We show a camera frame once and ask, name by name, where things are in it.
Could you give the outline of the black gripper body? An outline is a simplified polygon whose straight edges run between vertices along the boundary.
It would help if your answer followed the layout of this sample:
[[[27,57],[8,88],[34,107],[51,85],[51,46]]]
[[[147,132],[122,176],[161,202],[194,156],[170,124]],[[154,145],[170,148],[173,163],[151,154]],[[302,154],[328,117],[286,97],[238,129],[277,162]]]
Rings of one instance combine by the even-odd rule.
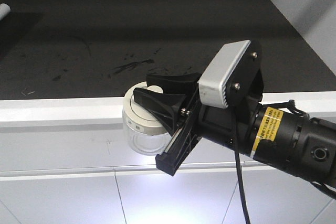
[[[156,167],[171,176],[175,175],[202,137],[235,151],[235,156],[249,155],[253,146],[253,124],[260,109],[259,101],[259,77],[254,78],[238,106],[220,109],[194,101],[191,115],[176,123],[182,127],[182,131],[177,134],[172,146],[155,157]]]

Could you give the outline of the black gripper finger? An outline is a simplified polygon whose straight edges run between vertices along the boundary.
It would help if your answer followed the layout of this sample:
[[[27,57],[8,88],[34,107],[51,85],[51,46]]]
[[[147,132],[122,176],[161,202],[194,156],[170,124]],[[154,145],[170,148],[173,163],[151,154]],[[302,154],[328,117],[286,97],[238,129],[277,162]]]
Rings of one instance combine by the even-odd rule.
[[[146,83],[148,86],[161,87],[163,89],[163,93],[165,94],[190,95],[195,91],[200,77],[200,73],[184,74],[181,76],[147,74]]]
[[[149,111],[173,136],[186,95],[157,93],[144,88],[135,88],[133,95],[135,103]]]

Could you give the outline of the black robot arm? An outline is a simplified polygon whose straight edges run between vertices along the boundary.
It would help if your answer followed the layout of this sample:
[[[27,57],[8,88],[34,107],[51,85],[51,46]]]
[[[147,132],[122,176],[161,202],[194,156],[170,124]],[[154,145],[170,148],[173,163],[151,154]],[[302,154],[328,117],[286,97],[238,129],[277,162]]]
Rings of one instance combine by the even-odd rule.
[[[174,175],[201,138],[310,182],[335,197],[335,124],[311,118],[294,100],[261,104],[262,78],[257,74],[248,93],[233,106],[201,102],[199,73],[183,76],[150,74],[146,81],[162,93],[133,91],[136,104],[168,131],[171,141],[157,154],[159,170]]]

